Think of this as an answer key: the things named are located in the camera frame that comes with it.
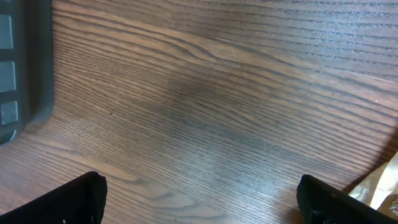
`black device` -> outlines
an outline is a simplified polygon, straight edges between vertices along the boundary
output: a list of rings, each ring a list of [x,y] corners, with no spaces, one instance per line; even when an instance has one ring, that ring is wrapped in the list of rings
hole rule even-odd
[[[0,0],[0,145],[52,108],[52,2]]]
[[[297,187],[297,203],[304,224],[398,224],[311,175],[303,175]]]
[[[0,216],[1,224],[100,224],[106,179],[96,172],[81,177]]]

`wood grain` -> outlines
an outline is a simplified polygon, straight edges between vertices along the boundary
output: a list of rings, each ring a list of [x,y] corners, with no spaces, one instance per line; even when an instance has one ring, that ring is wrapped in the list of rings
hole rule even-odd
[[[396,152],[396,7],[54,1],[55,108],[2,148],[0,208],[94,169],[104,223],[298,223],[302,174],[347,191]]]

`wood texture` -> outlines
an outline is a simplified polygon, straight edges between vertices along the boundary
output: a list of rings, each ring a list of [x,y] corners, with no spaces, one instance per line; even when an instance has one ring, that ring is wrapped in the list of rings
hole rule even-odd
[[[396,152],[396,11],[54,0],[55,108],[2,147],[1,211],[94,169],[104,223],[299,223],[302,174],[349,191]]]

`black plastic object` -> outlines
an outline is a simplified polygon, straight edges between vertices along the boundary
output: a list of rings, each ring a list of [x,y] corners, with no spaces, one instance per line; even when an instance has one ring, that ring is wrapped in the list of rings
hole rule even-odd
[[[85,175],[0,216],[1,224],[100,224],[104,215],[106,179]]]
[[[53,108],[51,0],[0,0],[0,144]]]
[[[297,187],[297,203],[304,224],[398,224],[311,175],[303,175]]]

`table surface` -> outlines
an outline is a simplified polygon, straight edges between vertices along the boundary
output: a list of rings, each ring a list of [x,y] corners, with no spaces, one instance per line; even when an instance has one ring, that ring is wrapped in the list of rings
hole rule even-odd
[[[0,212],[90,170],[103,223],[300,223],[396,152],[390,0],[54,0],[55,106],[1,147]]]

